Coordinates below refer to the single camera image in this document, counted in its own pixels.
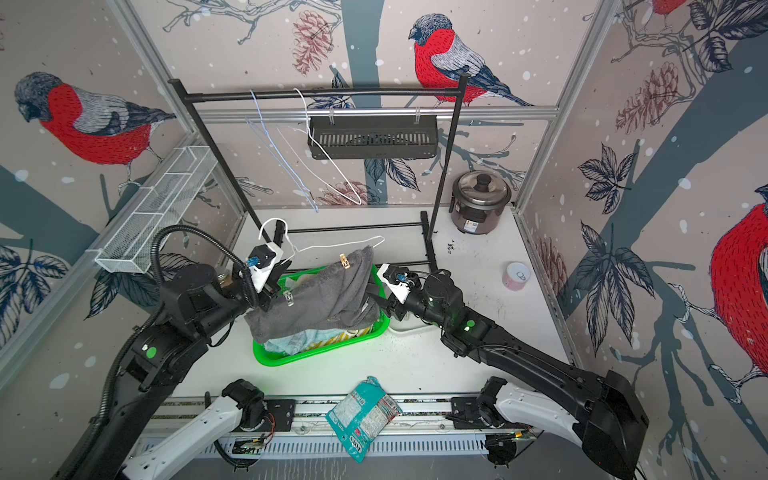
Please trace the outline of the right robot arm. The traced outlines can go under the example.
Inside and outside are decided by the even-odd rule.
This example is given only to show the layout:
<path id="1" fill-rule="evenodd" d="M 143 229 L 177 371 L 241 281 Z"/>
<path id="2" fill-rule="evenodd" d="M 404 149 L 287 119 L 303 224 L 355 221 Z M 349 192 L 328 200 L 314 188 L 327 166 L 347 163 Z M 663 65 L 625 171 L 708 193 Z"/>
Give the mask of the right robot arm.
<path id="1" fill-rule="evenodd" d="M 500 377 L 486 381 L 476 398 L 482 424 L 539 428 L 579 446 L 614 478 L 634 478 L 649 418 L 624 376 L 583 370 L 515 337 L 466 306 L 448 270 L 420 277 L 405 266 L 383 264 L 377 276 L 391 292 L 375 299 L 388 317 L 411 314 L 438 327 L 455 356 L 520 380 L 518 386 Z"/>

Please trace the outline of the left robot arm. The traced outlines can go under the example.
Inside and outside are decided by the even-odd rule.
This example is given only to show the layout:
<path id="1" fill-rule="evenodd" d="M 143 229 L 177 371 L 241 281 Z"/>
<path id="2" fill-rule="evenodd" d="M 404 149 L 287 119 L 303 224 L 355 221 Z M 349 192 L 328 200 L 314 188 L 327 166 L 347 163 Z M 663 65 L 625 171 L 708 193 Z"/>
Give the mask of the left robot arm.
<path id="1" fill-rule="evenodd" d="M 96 415 L 56 479 L 116 479 L 152 416 L 192 366 L 216 347 L 215 335 L 258 306 L 251 272 L 235 264 L 223 285 L 215 268 L 191 264 L 171 279 L 156 270 L 160 303 L 118 350 Z"/>

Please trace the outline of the white wire hanger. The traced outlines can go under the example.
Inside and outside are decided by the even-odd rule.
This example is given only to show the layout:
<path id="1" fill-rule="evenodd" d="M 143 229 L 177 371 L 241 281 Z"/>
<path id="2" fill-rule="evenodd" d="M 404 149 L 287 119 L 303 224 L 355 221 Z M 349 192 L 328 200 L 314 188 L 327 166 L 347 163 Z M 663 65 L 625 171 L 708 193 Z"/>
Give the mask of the white wire hanger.
<path id="1" fill-rule="evenodd" d="M 268 245 L 270 247 L 275 247 L 277 249 L 277 259 L 280 261 L 283 260 L 292 260 L 297 255 L 301 255 L 303 253 L 313 251 L 313 250 L 333 250 L 333 249 L 341 249 L 344 247 L 353 247 L 353 246 L 361 246 L 364 247 L 366 245 L 371 246 L 372 248 L 377 248 L 384 244 L 386 242 L 386 237 L 383 235 L 372 235 L 368 236 L 366 238 L 355 238 L 352 239 L 346 239 L 342 241 L 319 241 L 319 240 L 312 240 L 309 243 L 303 244 L 300 243 L 297 245 L 292 239 L 290 235 L 290 230 L 288 229 L 289 224 L 280 217 L 271 217 L 268 218 L 266 221 L 264 221 L 264 225 L 261 226 L 258 230 L 258 239 L 262 240 L 266 238 L 266 232 L 265 228 L 270 225 L 274 224 L 275 226 L 284 226 L 284 241 L 287 243 L 287 247 L 279 247 L 276 245 L 275 242 L 268 242 Z"/>
<path id="2" fill-rule="evenodd" d="M 348 179 L 348 177 L 345 175 L 345 173 L 341 170 L 341 168 L 336 164 L 333 157 L 330 155 L 330 153 L 327 151 L 327 149 L 315 138 L 314 136 L 314 130 L 311 126 L 311 117 L 309 116 L 309 108 L 307 100 L 302 93 L 302 91 L 296 87 L 293 88 L 293 91 L 298 95 L 299 99 L 302 102 L 303 105 L 303 112 L 304 112 L 304 129 L 303 132 L 307 135 L 308 139 L 310 140 L 310 145 L 318 147 L 321 152 L 321 159 L 327 160 L 337 171 L 338 174 L 341 175 L 342 180 L 344 183 L 349 187 L 350 194 L 343 193 L 341 190 L 327 182 L 325 179 L 323 179 L 321 176 L 316 174 L 300 157 L 298 154 L 295 154 L 295 156 L 300 160 L 300 163 L 305 167 L 305 169 L 314 176 L 317 180 L 321 181 L 322 184 L 333 193 L 336 193 L 340 197 L 350 201 L 353 205 L 361 206 L 363 204 L 362 198 L 356 188 L 352 185 L 351 181 Z"/>

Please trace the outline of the white wire hanger front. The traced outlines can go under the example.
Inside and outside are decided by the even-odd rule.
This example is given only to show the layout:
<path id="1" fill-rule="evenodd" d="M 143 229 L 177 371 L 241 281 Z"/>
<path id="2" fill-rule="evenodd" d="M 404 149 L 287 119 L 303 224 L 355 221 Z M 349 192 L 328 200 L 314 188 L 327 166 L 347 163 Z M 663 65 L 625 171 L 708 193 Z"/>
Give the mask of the white wire hanger front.
<path id="1" fill-rule="evenodd" d="M 314 176 L 317 180 L 321 181 L 322 184 L 333 193 L 336 193 L 340 197 L 350 201 L 353 205 L 361 206 L 363 204 L 362 198 L 356 188 L 352 185 L 351 181 L 348 179 L 348 177 L 345 175 L 345 173 L 341 170 L 341 168 L 336 164 L 333 157 L 330 155 L 330 153 L 327 151 L 327 149 L 315 138 L 314 136 L 314 130 L 311 126 L 311 117 L 309 116 L 309 108 L 307 100 L 302 93 L 302 91 L 296 87 L 293 88 L 293 91 L 298 95 L 299 99 L 302 102 L 303 105 L 303 112 L 304 112 L 304 129 L 303 132 L 307 135 L 308 139 L 310 140 L 310 145 L 318 147 L 321 152 L 321 159 L 327 160 L 337 171 L 338 174 L 341 175 L 342 180 L 344 183 L 349 187 L 350 194 L 343 193 L 341 190 L 327 182 L 325 179 L 323 179 L 321 176 L 316 174 L 300 157 L 298 154 L 295 154 L 295 156 L 300 160 L 300 163 L 305 167 L 305 169 Z"/>

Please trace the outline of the dark grey towel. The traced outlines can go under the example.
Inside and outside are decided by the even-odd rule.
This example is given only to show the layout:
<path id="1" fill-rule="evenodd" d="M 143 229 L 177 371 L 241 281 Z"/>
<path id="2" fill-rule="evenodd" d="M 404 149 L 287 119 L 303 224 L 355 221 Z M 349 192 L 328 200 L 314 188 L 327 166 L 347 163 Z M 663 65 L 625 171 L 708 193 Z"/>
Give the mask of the dark grey towel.
<path id="1" fill-rule="evenodd" d="M 376 323 L 380 309 L 367 289 L 373 285 L 374 250 L 367 246 L 347 256 L 348 269 L 336 262 L 289 290 L 268 311 L 244 315 L 253 340 L 264 344 L 307 330 L 360 330 Z"/>

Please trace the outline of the light blue wire hanger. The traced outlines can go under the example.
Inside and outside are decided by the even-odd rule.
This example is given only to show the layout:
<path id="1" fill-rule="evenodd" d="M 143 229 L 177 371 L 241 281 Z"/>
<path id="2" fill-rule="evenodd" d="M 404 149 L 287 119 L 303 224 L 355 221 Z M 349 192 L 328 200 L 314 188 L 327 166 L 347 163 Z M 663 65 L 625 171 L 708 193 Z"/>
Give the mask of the light blue wire hanger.
<path id="1" fill-rule="evenodd" d="M 253 90 L 250 90 L 249 94 L 257 110 L 258 122 L 255 123 L 249 116 L 245 116 L 246 124 L 249 126 L 251 131 L 257 136 L 257 138 L 266 146 L 267 150 L 270 152 L 270 155 L 274 158 L 277 164 L 285 171 L 285 173 L 288 175 L 288 177 L 291 179 L 291 181 L 294 183 L 297 190 L 299 191 L 299 195 L 305 199 L 305 202 L 307 203 L 307 205 L 315 213 L 318 213 L 319 206 L 317 202 L 314 200 L 311 190 L 305 185 L 300 175 L 291 167 L 291 165 L 289 164 L 289 162 L 286 160 L 281 150 L 279 149 L 278 145 L 271 137 L 271 134 L 268 128 L 266 127 L 266 123 L 264 121 L 264 117 L 262 115 L 260 105 L 258 103 L 258 99 L 255 92 Z"/>

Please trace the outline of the orange clothespin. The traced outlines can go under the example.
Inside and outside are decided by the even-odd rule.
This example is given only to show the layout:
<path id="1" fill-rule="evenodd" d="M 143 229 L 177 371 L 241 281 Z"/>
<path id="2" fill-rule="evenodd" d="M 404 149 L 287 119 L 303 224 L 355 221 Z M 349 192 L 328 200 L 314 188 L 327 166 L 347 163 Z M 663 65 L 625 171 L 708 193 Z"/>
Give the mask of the orange clothespin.
<path id="1" fill-rule="evenodd" d="M 339 258 L 340 258 L 340 263 L 345 270 L 348 270 L 351 268 L 351 264 L 345 254 L 340 254 Z"/>

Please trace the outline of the light blue towel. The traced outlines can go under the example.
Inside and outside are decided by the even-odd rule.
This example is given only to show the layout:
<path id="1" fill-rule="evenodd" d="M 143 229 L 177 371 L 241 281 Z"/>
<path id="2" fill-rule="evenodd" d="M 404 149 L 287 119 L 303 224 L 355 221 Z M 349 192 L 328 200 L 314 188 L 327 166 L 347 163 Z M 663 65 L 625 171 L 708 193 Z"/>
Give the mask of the light blue towel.
<path id="1" fill-rule="evenodd" d="M 305 330 L 287 337 L 268 340 L 263 344 L 263 348 L 267 352 L 293 356 L 318 348 L 339 334 L 339 330 Z"/>

